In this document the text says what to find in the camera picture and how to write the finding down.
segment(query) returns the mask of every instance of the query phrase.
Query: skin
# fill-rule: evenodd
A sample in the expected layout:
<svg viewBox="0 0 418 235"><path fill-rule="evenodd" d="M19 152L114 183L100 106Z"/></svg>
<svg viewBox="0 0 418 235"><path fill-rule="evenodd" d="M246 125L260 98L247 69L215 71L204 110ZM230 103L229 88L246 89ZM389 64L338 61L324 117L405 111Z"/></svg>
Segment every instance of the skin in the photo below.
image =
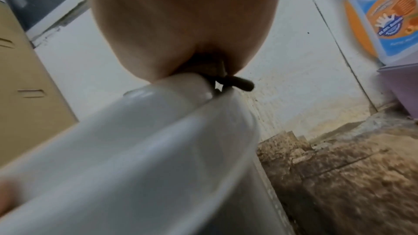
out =
<svg viewBox="0 0 418 235"><path fill-rule="evenodd" d="M278 0L90 0L94 17L121 64L154 82L195 53L222 53L228 74L264 42ZM0 181L0 216L17 201Z"/></svg>

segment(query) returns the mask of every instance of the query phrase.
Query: bottle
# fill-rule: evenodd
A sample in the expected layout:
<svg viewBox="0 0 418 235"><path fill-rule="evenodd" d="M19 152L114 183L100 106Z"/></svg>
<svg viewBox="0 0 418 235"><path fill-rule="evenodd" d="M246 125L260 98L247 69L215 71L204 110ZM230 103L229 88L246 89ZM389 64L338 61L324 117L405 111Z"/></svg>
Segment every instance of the bottle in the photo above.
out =
<svg viewBox="0 0 418 235"><path fill-rule="evenodd" d="M379 60L393 63L418 51L417 0L348 0Z"/></svg>

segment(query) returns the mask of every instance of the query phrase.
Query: bottle label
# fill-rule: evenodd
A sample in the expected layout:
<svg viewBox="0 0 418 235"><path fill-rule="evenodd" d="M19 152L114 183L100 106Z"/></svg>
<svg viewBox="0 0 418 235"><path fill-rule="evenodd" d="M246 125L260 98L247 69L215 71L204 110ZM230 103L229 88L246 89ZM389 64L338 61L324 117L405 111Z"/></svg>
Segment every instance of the bottle label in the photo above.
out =
<svg viewBox="0 0 418 235"><path fill-rule="evenodd" d="M418 43L417 0L357 0L388 56Z"/></svg>

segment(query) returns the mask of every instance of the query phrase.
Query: bare skin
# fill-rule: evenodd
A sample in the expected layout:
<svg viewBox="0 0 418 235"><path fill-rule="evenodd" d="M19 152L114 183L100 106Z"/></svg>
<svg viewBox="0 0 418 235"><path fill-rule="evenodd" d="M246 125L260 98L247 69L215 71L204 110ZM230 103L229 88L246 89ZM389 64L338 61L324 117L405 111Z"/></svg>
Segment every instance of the bare skin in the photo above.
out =
<svg viewBox="0 0 418 235"><path fill-rule="evenodd" d="M266 38L278 0L90 0L122 65L150 82L171 75L194 53L223 53L235 74ZM16 203L0 181L0 216Z"/></svg>

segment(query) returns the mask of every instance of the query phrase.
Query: white hand graphic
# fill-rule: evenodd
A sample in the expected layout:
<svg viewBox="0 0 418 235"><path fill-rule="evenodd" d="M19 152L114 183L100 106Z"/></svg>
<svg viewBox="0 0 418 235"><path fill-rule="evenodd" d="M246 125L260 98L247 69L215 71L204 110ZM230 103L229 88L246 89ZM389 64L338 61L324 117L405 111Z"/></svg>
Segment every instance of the white hand graphic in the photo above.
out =
<svg viewBox="0 0 418 235"><path fill-rule="evenodd" d="M376 22L378 24L375 24L375 27L384 28L388 23L395 20L395 14L392 14L392 16L387 16L386 13L383 13L383 17L379 17Z"/></svg>

